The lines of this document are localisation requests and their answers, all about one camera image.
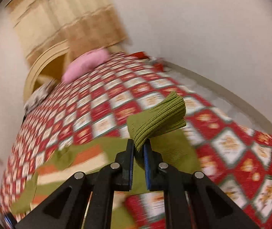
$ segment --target green napkin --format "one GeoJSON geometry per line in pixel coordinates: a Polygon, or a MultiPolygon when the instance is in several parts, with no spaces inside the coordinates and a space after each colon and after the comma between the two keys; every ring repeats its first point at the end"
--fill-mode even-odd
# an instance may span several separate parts
{"type": "MultiPolygon", "coordinates": [[[[164,162],[174,166],[179,171],[192,174],[201,170],[197,154],[181,129],[151,138],[150,142],[152,150],[159,152],[164,162]]],[[[134,161],[133,184],[129,194],[147,192],[149,191],[145,182],[145,172],[134,161]]]]}
{"type": "Polygon", "coordinates": [[[186,121],[185,102],[176,92],[171,92],[166,99],[155,107],[127,118],[129,136],[134,140],[135,148],[140,152],[148,138],[163,135],[184,127],[186,121]]]}

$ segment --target pink pillow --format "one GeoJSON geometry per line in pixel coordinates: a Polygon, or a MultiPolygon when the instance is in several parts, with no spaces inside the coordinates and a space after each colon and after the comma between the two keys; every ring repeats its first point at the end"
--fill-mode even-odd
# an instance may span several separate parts
{"type": "Polygon", "coordinates": [[[90,72],[109,59],[109,52],[104,47],[84,53],[71,62],[62,76],[62,81],[69,84],[90,72]]]}

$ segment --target blue gripper pad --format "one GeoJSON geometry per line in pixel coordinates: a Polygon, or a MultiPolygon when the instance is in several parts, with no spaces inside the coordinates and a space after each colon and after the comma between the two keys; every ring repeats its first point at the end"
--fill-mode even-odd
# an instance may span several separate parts
{"type": "Polygon", "coordinates": [[[148,159],[148,150],[146,144],[143,146],[143,154],[144,154],[144,170],[145,170],[145,182],[147,184],[147,189],[151,189],[151,169],[149,166],[149,159],[148,159]]]}
{"type": "Polygon", "coordinates": [[[132,189],[132,183],[133,183],[133,168],[134,168],[134,145],[131,153],[131,159],[129,162],[129,190],[132,189]]]}

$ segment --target checkered blanket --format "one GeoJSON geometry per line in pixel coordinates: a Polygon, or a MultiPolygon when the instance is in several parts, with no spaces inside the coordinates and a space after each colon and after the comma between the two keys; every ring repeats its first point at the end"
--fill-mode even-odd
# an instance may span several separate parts
{"type": "Polygon", "coordinates": [[[1,212],[9,210],[55,149],[104,135],[128,138],[126,118],[155,106],[171,91],[184,98],[183,130],[205,174],[260,227],[272,228],[272,136],[240,127],[166,73],[122,52],[73,83],[58,85],[29,113],[4,172],[1,212]]]}

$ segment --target metal pin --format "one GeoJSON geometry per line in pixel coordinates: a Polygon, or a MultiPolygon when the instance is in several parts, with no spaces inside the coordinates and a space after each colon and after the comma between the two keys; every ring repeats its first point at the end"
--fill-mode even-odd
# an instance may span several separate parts
{"type": "Polygon", "coordinates": [[[162,163],[159,163],[159,168],[161,168],[161,169],[166,169],[169,165],[167,164],[167,163],[164,163],[164,162],[162,162],[162,163]]]}
{"type": "Polygon", "coordinates": [[[112,163],[111,164],[112,169],[118,169],[119,167],[120,167],[120,164],[118,164],[118,163],[112,163]]]}
{"type": "Polygon", "coordinates": [[[202,179],[204,177],[204,173],[201,171],[197,171],[194,173],[194,176],[198,179],[202,179]]]}
{"type": "Polygon", "coordinates": [[[74,174],[74,178],[75,178],[75,179],[82,179],[83,176],[84,176],[84,173],[83,173],[83,172],[76,172],[76,173],[74,174]]]}

